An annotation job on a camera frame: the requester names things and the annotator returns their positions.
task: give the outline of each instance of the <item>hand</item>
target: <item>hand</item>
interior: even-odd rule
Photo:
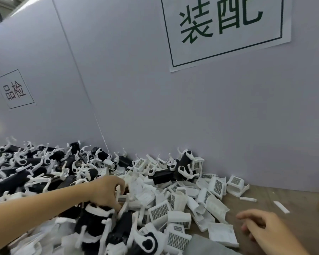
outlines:
[[[107,206],[116,211],[121,209],[121,205],[116,201],[116,186],[120,186],[120,194],[125,191],[125,181],[117,176],[105,176],[95,179],[89,183],[79,184],[85,187],[86,200],[95,203],[98,206]]]
[[[245,220],[241,230],[267,255],[309,255],[275,213],[251,209],[240,212],[236,217]]]

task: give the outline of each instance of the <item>chinese character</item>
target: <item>chinese character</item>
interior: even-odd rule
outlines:
[[[13,91],[10,91],[9,86],[5,85],[4,86],[4,91],[6,92],[6,97],[8,100],[13,100],[14,98],[16,98],[15,94]]]
[[[26,94],[24,94],[24,91],[21,87],[21,85],[19,83],[17,83],[17,81],[15,81],[15,85],[12,83],[12,87],[14,89],[14,93],[17,94],[18,98],[25,96]]]
[[[242,0],[242,9],[243,9],[242,16],[243,16],[243,24],[245,26],[252,24],[252,23],[255,23],[255,22],[258,22],[259,20],[261,20],[261,17],[263,14],[263,12],[259,12],[258,16],[255,19],[247,20],[247,1],[248,0]],[[224,18],[226,16],[227,3],[229,6],[229,12],[232,13],[232,16],[230,15],[227,18]],[[236,28],[240,27],[239,0],[218,1],[217,2],[217,11],[218,11],[218,15],[219,15],[220,34],[223,33],[224,29],[227,29],[229,27],[233,27],[233,26],[236,26]]]
[[[194,8],[191,9],[191,11],[195,11],[195,10],[198,10],[199,13],[194,16],[194,19],[197,19],[201,16],[204,16],[206,14],[209,13],[209,10],[206,10],[205,12],[202,12],[202,8],[204,6],[207,6],[209,5],[209,1],[208,2],[205,2],[205,3],[201,3],[201,0],[198,0],[197,1],[198,5]],[[183,12],[180,13],[180,16],[181,17],[185,17],[185,14]],[[190,15],[190,8],[189,8],[189,5],[187,5],[187,17],[182,21],[182,23],[180,24],[180,26],[182,27],[186,22],[188,21],[188,24],[191,24],[191,15]],[[185,29],[185,30],[182,30],[181,31],[181,34],[183,33],[186,33],[188,31],[190,31],[190,33],[188,34],[188,36],[182,41],[183,43],[185,43],[188,39],[190,39],[190,43],[192,44],[196,39],[197,39],[197,36],[193,37],[193,33],[196,31],[198,34],[200,34],[202,37],[212,37],[213,36],[213,33],[206,33],[206,31],[209,29],[209,26],[207,24],[213,22],[213,20],[208,20],[208,21],[205,21],[205,22],[202,22],[200,24],[197,24],[197,22],[195,20],[192,21],[192,23],[194,24],[192,27],[188,28],[188,29]],[[199,29],[199,27],[202,27],[202,26],[205,26],[204,30],[201,31]]]

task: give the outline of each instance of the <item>wooden table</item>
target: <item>wooden table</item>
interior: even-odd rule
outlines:
[[[258,201],[257,203],[241,201],[230,194],[222,199],[222,202],[230,209],[225,219],[234,226],[235,235],[240,244],[237,252],[244,255],[265,254],[258,244],[251,242],[247,236],[242,234],[240,229],[242,222],[235,218],[235,215],[242,210],[257,208],[279,215],[308,252],[311,255],[319,255],[319,211],[317,209],[319,193],[251,185],[243,197],[252,197]],[[273,201],[281,202],[290,211],[290,214],[283,213]],[[195,223],[192,223],[191,229],[186,232],[209,238],[208,231],[201,233]]]

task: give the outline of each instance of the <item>white paper sign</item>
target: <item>white paper sign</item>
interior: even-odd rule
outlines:
[[[19,70],[0,77],[0,93],[8,104],[9,109],[34,103]]]
[[[291,40],[292,0],[161,0],[170,71]]]

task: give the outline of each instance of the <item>bare forearm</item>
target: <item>bare forearm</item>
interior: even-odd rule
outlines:
[[[0,203],[0,249],[26,231],[87,201],[87,184]]]

